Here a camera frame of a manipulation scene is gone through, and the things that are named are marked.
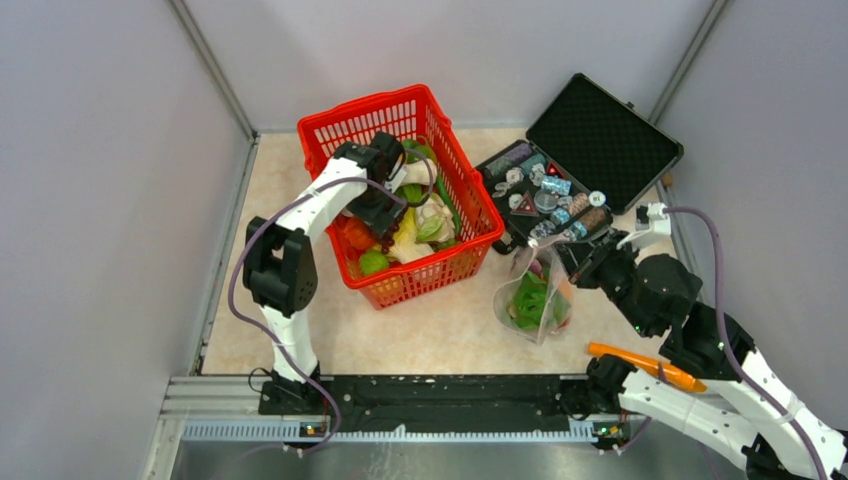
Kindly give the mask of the clear zip top bag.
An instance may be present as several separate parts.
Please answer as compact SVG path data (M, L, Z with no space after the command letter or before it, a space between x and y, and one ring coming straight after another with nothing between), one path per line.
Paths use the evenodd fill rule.
M556 248L561 235L532 239L516 251L507 280L496 288L492 308L498 322L525 340L541 345L569 322L570 284Z

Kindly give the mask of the green lettuce head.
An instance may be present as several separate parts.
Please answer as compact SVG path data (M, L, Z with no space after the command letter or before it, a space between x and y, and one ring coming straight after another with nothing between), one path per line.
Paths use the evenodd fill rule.
M570 320L571 303L558 291L549 291L545 278L540 279L527 271L511 300L506 312L514 326L521 330L537 330L539 327L563 328Z

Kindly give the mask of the pink purple onion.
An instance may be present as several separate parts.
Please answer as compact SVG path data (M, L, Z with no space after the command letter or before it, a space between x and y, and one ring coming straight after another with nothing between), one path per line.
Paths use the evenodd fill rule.
M532 272L534 275L536 275L540 279L546 277L546 273L544 272L544 266L542 265L542 263L538 259L533 259L530 262L530 264L528 266L528 271Z

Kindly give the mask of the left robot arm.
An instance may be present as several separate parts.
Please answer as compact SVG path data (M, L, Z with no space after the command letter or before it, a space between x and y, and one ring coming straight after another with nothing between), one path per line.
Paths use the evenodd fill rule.
M367 145L346 141L290 205L249 223L235 272L260 307L277 349L261 414L311 415L328 404L307 312L319 286L312 243L349 212L378 243L389 244L407 211L394 193L405 157L402 143L382 131Z

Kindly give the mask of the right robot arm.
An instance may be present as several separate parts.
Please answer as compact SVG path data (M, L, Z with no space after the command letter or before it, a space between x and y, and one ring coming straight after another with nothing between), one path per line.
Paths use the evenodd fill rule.
M847 434L826 425L782 382L753 338L699 300L702 280L679 260L640 258L623 232L556 238L570 282L601 290L660 354L721 399L684 392L657 375L604 354L589 363L586 397L600 412L643 414L710 448L749 479L840 479Z

